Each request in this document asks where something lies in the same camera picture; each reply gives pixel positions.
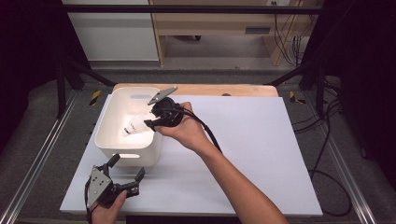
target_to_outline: metal frame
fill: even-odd
[[[27,197],[29,196],[29,193],[34,186],[35,181],[38,179],[38,176],[40,175],[40,172],[43,169],[44,164],[46,163],[46,160],[50,155],[53,146],[56,143],[56,140],[61,134],[67,118],[73,110],[78,95],[79,91],[71,92],[67,102],[68,106],[65,109],[64,114],[60,118],[56,119],[51,131],[49,132],[49,135],[47,136],[46,141],[44,142],[37,156],[35,157],[35,161],[30,167],[25,178],[23,179],[20,187],[18,188],[11,202],[8,204],[6,210],[3,212],[2,216],[0,216],[1,224],[12,224],[17,219],[17,216],[20,213]]]
[[[219,14],[296,14],[320,15],[339,12],[323,7],[248,7],[248,6],[185,6],[185,5],[45,5],[46,10],[72,13],[219,13]]]

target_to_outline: floor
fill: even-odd
[[[195,41],[191,36],[176,36],[168,41],[163,67],[147,62],[92,62],[92,67],[115,82],[260,85],[286,74],[293,65],[283,62],[280,66],[273,67],[264,44],[256,37],[203,36],[201,41]],[[91,137],[105,100],[104,96],[111,92],[111,88],[97,83],[90,77],[83,78],[86,81],[83,91],[67,91],[68,96],[75,96],[75,105],[65,123],[58,126],[59,135],[52,136],[55,141],[46,146],[49,149],[48,154],[43,153],[43,143],[57,122],[56,83],[50,82],[31,92],[29,108],[0,158],[0,178],[6,180],[0,182],[0,202],[6,202],[0,204],[2,217],[9,203],[20,201],[21,205],[16,206],[14,210],[17,223],[79,223],[84,220],[83,216],[61,213],[59,207],[85,145]],[[337,78],[328,79],[334,85],[339,85]],[[299,77],[296,77],[277,87],[279,96],[284,98],[290,122],[302,121],[293,125],[295,130],[305,127],[315,119],[305,121],[314,115],[310,101],[315,91],[300,91],[298,80]],[[96,90],[102,91],[101,96],[94,106],[89,105]],[[295,100],[290,99],[291,91],[295,94]],[[325,92],[326,102],[329,103],[335,98],[332,90]],[[382,175],[375,161],[366,160],[361,156],[359,144],[350,131],[342,110],[339,110],[341,107],[335,109],[338,110],[334,111],[330,118],[332,141],[325,147],[318,168],[338,182],[343,182],[344,178],[339,175],[342,172],[337,169],[337,160],[334,159],[337,157],[333,155],[334,151],[339,151],[358,186],[358,193],[361,193],[363,202],[367,205],[365,208],[369,209],[360,211],[361,201],[356,200],[354,197],[357,194],[352,192],[354,204],[346,215],[289,217],[290,223],[396,223],[396,192]],[[328,127],[322,125],[296,134],[307,169],[314,166]],[[32,164],[37,162],[36,157],[41,155],[40,153],[46,155],[43,164],[32,174]],[[30,181],[24,180],[26,176],[31,177]],[[347,196],[336,182],[324,175],[315,174],[313,185],[323,210],[340,214],[348,209]],[[373,218],[364,220],[361,214],[367,213]],[[149,221],[144,217],[133,217],[133,220],[134,223],[160,221]]]

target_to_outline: metal bar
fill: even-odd
[[[44,5],[46,10],[84,13],[219,13],[219,14],[296,14],[320,15],[340,10],[323,7],[250,7],[186,5]]]
[[[62,71],[62,64],[59,63],[56,67],[56,84],[58,87],[58,116],[57,119],[62,117],[62,114],[66,110],[66,93],[64,86],[64,73]]]
[[[65,60],[65,62],[68,63],[73,68],[75,68],[76,70],[78,70],[79,72],[83,72],[86,75],[93,77],[94,79],[102,82],[103,84],[105,84],[109,87],[114,87],[115,85],[117,85],[117,83],[110,81],[105,77],[101,77],[99,74],[93,72],[90,68],[86,68],[86,67],[82,66],[81,64],[76,63],[75,61]]]
[[[312,112],[316,114],[316,109],[314,106],[314,96],[311,91],[303,91],[305,99],[309,104]],[[323,139],[326,137],[326,133],[329,130],[329,127],[326,123],[320,125],[321,135]],[[375,217],[367,204],[366,200],[364,199],[363,194],[361,193],[361,189],[358,186],[353,174],[350,172],[347,163],[345,162],[343,156],[338,150],[337,145],[335,144],[332,135],[329,136],[329,153],[332,158],[332,162],[334,163],[335,169],[337,173],[340,175],[341,181],[343,182],[346,190],[349,192],[349,195],[352,199],[352,203],[355,207],[356,214],[358,215],[361,223],[364,224],[375,224]]]
[[[35,181],[37,180],[41,169],[44,167],[44,164],[48,156],[50,155],[50,152],[52,151],[52,148],[56,140],[58,139],[58,136],[61,133],[61,130],[63,129],[64,124],[70,115],[70,112],[74,107],[76,99],[78,98],[78,94],[79,91],[72,91],[72,94],[68,99],[68,106],[64,111],[64,114],[60,119],[56,119],[51,131],[49,132],[49,135],[47,136],[47,139],[45,140],[43,146],[35,157],[35,161],[30,167],[28,173],[23,179],[20,187],[18,188],[17,192],[9,203],[7,209],[0,217],[1,224],[13,224],[17,219],[18,214],[20,213],[27,197],[29,196],[29,193],[32,190],[33,185],[35,184]]]
[[[314,66],[312,64],[312,60],[301,64],[299,67],[294,68],[293,70],[289,71],[286,75],[277,78],[276,80],[266,83],[264,85],[269,85],[269,86],[279,86],[282,83],[288,81],[289,79],[291,79],[292,77],[298,76],[298,75],[304,75],[304,77],[306,76],[306,72],[312,70],[312,66]]]
[[[319,73],[317,75],[317,101],[316,101],[316,109],[319,117],[323,119],[323,94],[324,94],[324,81],[325,74],[324,68],[322,65],[319,66]]]

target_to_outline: white storage bin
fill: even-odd
[[[155,119],[149,113],[148,101],[159,90],[149,87],[125,87],[113,91],[99,121],[95,144],[110,159],[120,153],[117,166],[152,166],[160,157],[162,135],[147,127],[143,132],[128,134],[124,128],[135,117]]]

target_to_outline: forearm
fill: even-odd
[[[242,223],[287,223],[277,207],[211,145],[197,154],[218,181]]]

